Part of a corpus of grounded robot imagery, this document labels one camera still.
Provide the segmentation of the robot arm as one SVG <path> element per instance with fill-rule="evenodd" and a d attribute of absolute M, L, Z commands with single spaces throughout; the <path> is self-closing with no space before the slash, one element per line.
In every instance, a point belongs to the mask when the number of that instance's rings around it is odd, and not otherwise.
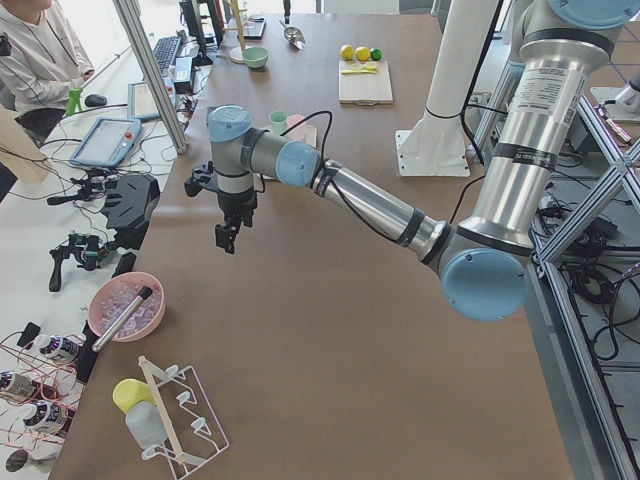
<path fill-rule="evenodd" d="M 444 221 L 461 181 L 403 177 L 395 165 L 391 135 L 417 113 L 431 79 L 436 24 L 402 15 L 307 15 L 300 23 L 310 38 L 303 52 L 269 36 L 266 73 L 231 73 L 214 88 L 243 120 L 227 143 L 212 142 L 221 122 L 206 127 L 185 191 L 193 207 L 208 207 L 205 223 L 220 223 L 225 208 L 256 220 L 236 255 L 193 236 L 186 306 L 235 320 L 318 322 L 435 312 L 496 321 L 518 311 L 528 290 L 520 261 Z M 339 104 L 337 49 L 349 40 L 390 54 L 391 105 Z M 247 126 L 264 124 L 271 105 L 331 115 L 327 152 Z"/>

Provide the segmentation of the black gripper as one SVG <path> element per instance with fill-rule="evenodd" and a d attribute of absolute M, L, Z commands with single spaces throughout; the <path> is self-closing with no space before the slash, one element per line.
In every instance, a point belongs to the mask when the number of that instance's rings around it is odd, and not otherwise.
<path fill-rule="evenodd" d="M 234 254 L 238 228 L 242 224 L 247 228 L 253 226 L 254 210 L 257 208 L 253 174 L 220 173 L 213 162 L 207 162 L 192 169 L 190 177 L 184 182 L 184 189 L 188 197 L 195 197 L 202 190 L 217 195 L 226 223 L 215 226 L 216 246 L 228 254 Z"/>

